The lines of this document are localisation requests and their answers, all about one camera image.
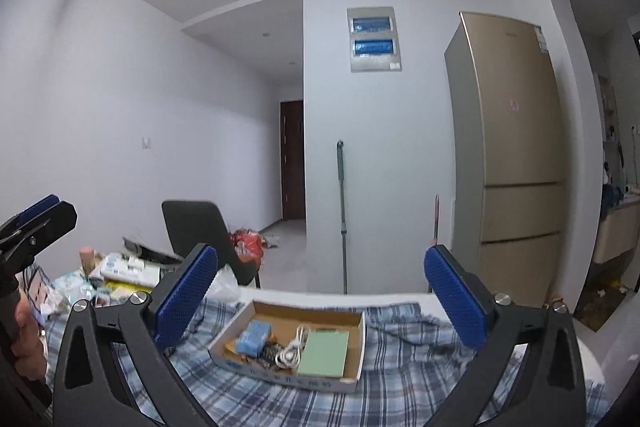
cardboard box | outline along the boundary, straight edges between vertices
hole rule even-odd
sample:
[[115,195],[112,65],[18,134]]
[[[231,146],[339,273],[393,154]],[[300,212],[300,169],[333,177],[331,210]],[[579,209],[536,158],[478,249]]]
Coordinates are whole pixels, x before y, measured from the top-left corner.
[[[238,355],[226,351],[225,344],[238,338],[249,322],[254,319],[271,324],[271,332],[278,338],[278,343],[283,346],[287,346],[295,338],[296,328],[300,324],[307,325],[312,330],[349,331],[344,376],[342,378],[299,377],[295,373],[270,371],[246,363]],[[246,377],[259,378],[280,385],[301,387],[310,391],[354,393],[362,372],[365,334],[364,313],[294,308],[251,301],[220,331],[209,346],[209,354],[219,366]]]

red plastic bag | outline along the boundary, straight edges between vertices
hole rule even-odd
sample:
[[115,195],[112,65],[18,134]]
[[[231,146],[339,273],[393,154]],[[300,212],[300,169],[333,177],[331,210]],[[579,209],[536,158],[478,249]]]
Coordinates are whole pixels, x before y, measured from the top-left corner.
[[262,237],[254,230],[238,230],[231,235],[231,241],[236,248],[236,252],[241,250],[247,255],[255,257],[264,256],[262,249]]

blue sponge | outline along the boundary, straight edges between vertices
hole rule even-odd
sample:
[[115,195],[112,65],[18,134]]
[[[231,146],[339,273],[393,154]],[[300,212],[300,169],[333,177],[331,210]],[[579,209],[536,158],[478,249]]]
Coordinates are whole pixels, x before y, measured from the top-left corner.
[[251,321],[241,335],[236,340],[235,350],[238,355],[246,355],[248,357],[257,358],[262,352],[264,344],[269,340],[271,335],[271,325],[260,322]]
[[486,314],[437,247],[431,247],[424,256],[424,276],[433,287],[462,343],[473,349],[484,346],[488,336]]

refrigerator drawer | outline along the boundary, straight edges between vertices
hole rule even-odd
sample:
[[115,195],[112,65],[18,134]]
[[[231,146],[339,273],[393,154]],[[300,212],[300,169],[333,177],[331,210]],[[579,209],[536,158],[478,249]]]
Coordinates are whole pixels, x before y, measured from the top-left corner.
[[560,257],[561,235],[494,243],[480,248],[478,276],[491,293],[541,307]]
[[560,232],[565,219],[564,185],[486,188],[482,242]]

white wall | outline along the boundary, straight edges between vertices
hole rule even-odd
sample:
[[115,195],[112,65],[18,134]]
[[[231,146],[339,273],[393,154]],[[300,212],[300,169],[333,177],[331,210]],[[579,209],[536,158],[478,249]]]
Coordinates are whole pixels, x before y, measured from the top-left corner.
[[166,198],[231,227],[281,216],[278,97],[252,70],[141,0],[0,0],[0,20],[0,219],[51,192],[76,206],[38,256],[52,276],[123,235],[169,248]]
[[302,100],[303,94],[304,84],[302,82],[296,82],[295,84],[281,84],[278,86],[278,97],[281,102]]
[[[402,72],[351,73],[347,8],[359,6],[395,8]],[[511,0],[305,0],[310,291],[342,291],[339,139],[350,293],[425,290],[436,194],[440,240],[450,241],[455,163],[444,51],[460,10],[514,16]]]
[[[636,182],[631,126],[640,125],[640,55],[627,21],[619,22],[605,38],[610,81],[616,91],[620,139],[629,183]],[[636,165],[640,166],[640,136],[636,136]]]
[[589,268],[602,193],[602,133],[596,90],[570,0],[513,0],[542,26],[558,80],[570,144],[570,207],[554,293],[574,309]]
[[609,66],[605,52],[605,39],[598,35],[593,35],[584,31],[580,31],[582,42],[584,43],[591,71],[609,78]]

